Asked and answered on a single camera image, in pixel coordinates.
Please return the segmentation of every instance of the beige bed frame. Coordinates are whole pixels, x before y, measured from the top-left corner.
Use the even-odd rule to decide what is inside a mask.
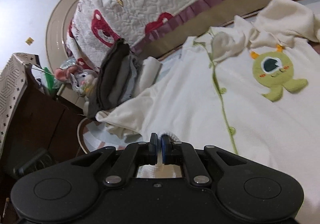
[[[46,34],[46,49],[52,71],[57,69],[68,58],[64,41],[78,1],[61,0],[50,17]],[[210,26],[221,26],[232,20],[235,15],[244,16],[265,7],[269,2],[270,0],[225,0],[189,20],[162,39],[145,45],[140,57],[161,57],[181,45],[188,36],[201,35]],[[79,97],[70,86],[63,85],[58,95],[83,108],[84,99]]]

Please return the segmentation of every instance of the bed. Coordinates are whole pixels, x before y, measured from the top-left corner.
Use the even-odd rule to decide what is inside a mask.
[[[181,45],[187,36],[200,35],[236,14],[254,12],[269,1],[61,0],[47,28],[50,67],[55,70],[74,55],[82,64],[98,69],[101,57],[119,37],[125,38],[141,58],[159,58]],[[79,107],[84,104],[70,86],[64,85],[59,94]]]

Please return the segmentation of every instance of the red pattern on quilt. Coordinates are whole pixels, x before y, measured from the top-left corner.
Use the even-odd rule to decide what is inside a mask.
[[[91,68],[90,66],[88,66],[87,63],[85,63],[85,61],[84,61],[83,58],[77,59],[76,64],[79,65],[79,66],[81,66],[83,69],[94,70],[93,68]]]
[[[158,20],[148,23],[144,28],[144,33],[147,34],[155,29],[158,29],[173,16],[168,12],[163,12],[159,15]]]
[[[99,10],[94,11],[91,30],[95,37],[109,48],[113,46],[115,41],[120,39],[120,36],[110,28]]]
[[[73,36],[71,29],[72,29],[72,20],[70,21],[70,24],[69,24],[69,36],[74,39],[75,37]]]

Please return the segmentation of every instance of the green object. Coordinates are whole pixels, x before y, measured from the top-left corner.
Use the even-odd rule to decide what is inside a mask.
[[[220,89],[220,94],[225,94],[225,93],[227,93],[227,89],[225,87],[222,87]]]
[[[234,136],[236,134],[236,129],[234,127],[229,127],[229,132]]]
[[[202,47],[204,47],[205,48],[205,42],[196,42],[196,41],[193,41],[193,47],[194,46],[198,46],[198,45],[200,45],[200,46],[202,46]]]
[[[47,67],[44,67],[44,76],[47,81],[47,89],[50,95],[52,95],[56,91],[53,88],[54,76],[52,75],[51,71]]]
[[[270,88],[270,92],[262,94],[272,102],[283,96],[283,88],[290,93],[299,92],[308,85],[306,79],[293,79],[293,64],[290,58],[282,52],[266,52],[255,57],[252,67],[254,78],[263,86]]]

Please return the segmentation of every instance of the green vine embroidery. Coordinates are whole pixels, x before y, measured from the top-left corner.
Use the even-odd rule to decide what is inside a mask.
[[[200,45],[200,46],[204,47],[204,49],[206,50],[206,52],[208,54],[208,57],[209,57],[209,60],[210,60],[209,68],[212,68],[212,83],[213,83],[213,86],[214,86],[214,88],[215,88],[215,90],[216,90],[216,92],[218,94],[218,97],[220,99],[220,102],[221,102],[222,115],[223,115],[223,119],[224,119],[224,122],[226,124],[227,131],[228,131],[228,134],[229,134],[229,137],[230,137],[230,141],[231,141],[231,144],[232,144],[233,152],[236,155],[238,155],[239,153],[238,153],[238,150],[237,150],[237,147],[236,147],[235,140],[233,138],[233,136],[236,134],[236,129],[229,125],[229,122],[228,122],[228,119],[227,119],[227,115],[226,115],[226,111],[225,111],[225,108],[224,108],[223,98],[222,98],[222,94],[226,93],[227,89],[224,88],[224,87],[223,88],[219,87],[219,83],[218,83],[218,80],[217,80],[217,77],[216,77],[216,72],[215,72],[216,62],[213,61],[213,53],[209,53],[207,51],[204,42],[193,41],[193,46],[197,46],[197,45]]]

